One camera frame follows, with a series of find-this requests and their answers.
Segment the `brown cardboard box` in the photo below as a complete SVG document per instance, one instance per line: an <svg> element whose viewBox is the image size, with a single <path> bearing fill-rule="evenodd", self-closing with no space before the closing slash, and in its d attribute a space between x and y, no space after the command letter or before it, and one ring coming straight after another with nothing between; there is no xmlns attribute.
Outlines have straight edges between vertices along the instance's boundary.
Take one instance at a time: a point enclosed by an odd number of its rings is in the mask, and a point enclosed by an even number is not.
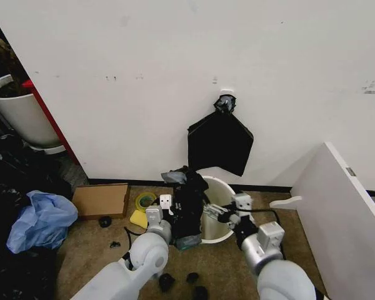
<svg viewBox="0 0 375 300"><path fill-rule="evenodd" d="M81 219L99 219L102 216L123 218L129 198L128 184L99 184L76 188L72 202Z"/></svg>

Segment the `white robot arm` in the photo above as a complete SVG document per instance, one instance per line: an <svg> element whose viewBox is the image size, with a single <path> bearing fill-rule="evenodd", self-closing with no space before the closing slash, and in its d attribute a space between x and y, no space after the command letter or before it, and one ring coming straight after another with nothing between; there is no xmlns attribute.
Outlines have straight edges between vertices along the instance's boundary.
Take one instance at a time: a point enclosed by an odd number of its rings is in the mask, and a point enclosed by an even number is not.
<svg viewBox="0 0 375 300"><path fill-rule="evenodd" d="M71 300L136 300L140 289L161 274L168 262L171 225L159 206L146 209L149 226L136 238L128 254L98 272Z"/></svg>
<svg viewBox="0 0 375 300"><path fill-rule="evenodd" d="M257 227L251 216L252 199L235 195L230 210L213 204L204 213L228 223L235 232L237 245L243 251L250 271L257 276L261 300L322 300L307 274L297 264L283 260L280 243L283 228L277 222ZM160 206L146 209L147 232L133 243L129 257L112 262L95 275L72 300L135 300L144 284L161 274L168 261L171 225L163 220Z"/></svg>

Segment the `yellow tape roll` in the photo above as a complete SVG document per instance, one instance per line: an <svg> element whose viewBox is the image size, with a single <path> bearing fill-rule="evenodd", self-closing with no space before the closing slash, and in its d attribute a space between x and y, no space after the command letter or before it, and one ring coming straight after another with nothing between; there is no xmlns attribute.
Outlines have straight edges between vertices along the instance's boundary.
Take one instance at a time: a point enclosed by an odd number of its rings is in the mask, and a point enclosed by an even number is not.
<svg viewBox="0 0 375 300"><path fill-rule="evenodd" d="M137 210L141 211L142 213L146 212L146 208L148 208L154 200L156 200L156 194L152 192L143 192L135 199L135 205Z"/></svg>

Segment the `black debris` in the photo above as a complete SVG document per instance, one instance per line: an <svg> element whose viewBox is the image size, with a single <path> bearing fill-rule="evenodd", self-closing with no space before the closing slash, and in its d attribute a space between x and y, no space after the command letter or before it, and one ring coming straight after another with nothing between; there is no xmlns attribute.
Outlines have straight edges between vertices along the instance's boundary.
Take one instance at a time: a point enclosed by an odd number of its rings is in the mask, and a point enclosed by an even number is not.
<svg viewBox="0 0 375 300"><path fill-rule="evenodd" d="M121 243L120 243L120 242L113 241L113 242L110 244L110 248L115 248L115 247L121 247Z"/></svg>
<svg viewBox="0 0 375 300"><path fill-rule="evenodd" d="M160 289L163 293L168 291L174 284L175 279L168 273L164 273L158 279L158 284L160 285Z"/></svg>
<svg viewBox="0 0 375 300"><path fill-rule="evenodd" d="M189 273L186 278L186 282L195 283L199 279L199 274L196 272Z"/></svg>
<svg viewBox="0 0 375 300"><path fill-rule="evenodd" d="M111 225L111 217L104 216L99 219L99 224L101 228L106 228Z"/></svg>
<svg viewBox="0 0 375 300"><path fill-rule="evenodd" d="M207 300L208 290L204 286L196 286L193 291L193 300Z"/></svg>

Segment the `trash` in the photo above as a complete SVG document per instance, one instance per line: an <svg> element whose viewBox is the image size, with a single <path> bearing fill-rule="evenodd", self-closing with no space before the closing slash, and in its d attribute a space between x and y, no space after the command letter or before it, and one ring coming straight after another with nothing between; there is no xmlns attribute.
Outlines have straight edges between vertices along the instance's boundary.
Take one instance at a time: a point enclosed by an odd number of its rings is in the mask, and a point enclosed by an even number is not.
<svg viewBox="0 0 375 300"><path fill-rule="evenodd" d="M13 254L0 247L0 299L53 299L56 251L33 247Z"/></svg>
<svg viewBox="0 0 375 300"><path fill-rule="evenodd" d="M160 289L163 293L168 291L174 284L175 279L168 273L164 273L158 279L158 284L160 285Z"/></svg>
<svg viewBox="0 0 375 300"><path fill-rule="evenodd" d="M111 225L112 219L110 216L104 216L99 219L99 224L101 228L107 228Z"/></svg>
<svg viewBox="0 0 375 300"><path fill-rule="evenodd" d="M121 243L116 242L116 241L111 242L110 248L116 248L116 247L121 247Z"/></svg>
<svg viewBox="0 0 375 300"><path fill-rule="evenodd" d="M186 183L174 186L174 215L165 214L164 219L171 224L173 244L184 250L201 243L201 215L204 203L208 203L204 193L208 184L200 174L186 166L163 174L173 172L184 173Z"/></svg>
<svg viewBox="0 0 375 300"><path fill-rule="evenodd" d="M242 176L249 159L253 134L234 116L236 98L222 95L216 111L188 128L188 161L195 171L220 167Z"/></svg>
<svg viewBox="0 0 375 300"><path fill-rule="evenodd" d="M58 175L60 166L44 151L24 146L17 136L0 137L0 184L24 194L40 190L70 198L70 184Z"/></svg>
<svg viewBox="0 0 375 300"><path fill-rule="evenodd" d="M65 197L40 191L27 193L31 206L25 207L12 225L7 247L13 253L33 246L58 248L68 227L78 218L78 210Z"/></svg>
<svg viewBox="0 0 375 300"><path fill-rule="evenodd" d="M193 291L193 300L207 300L208 290L204 286L196 286Z"/></svg>
<svg viewBox="0 0 375 300"><path fill-rule="evenodd" d="M98 184L76 188L72 202L81 219L99 219L103 216L123 218L129 199L126 183Z"/></svg>
<svg viewBox="0 0 375 300"><path fill-rule="evenodd" d="M59 164L22 139L0 137L0 299L49 300L54 297L56 250L33 247L13 254L6 242L20 212L31 205L26 193L40 189L69 197L71 186L58 175Z"/></svg>
<svg viewBox="0 0 375 300"><path fill-rule="evenodd" d="M186 278L187 283L195 283L199 279L199 274L196 272L189 273Z"/></svg>

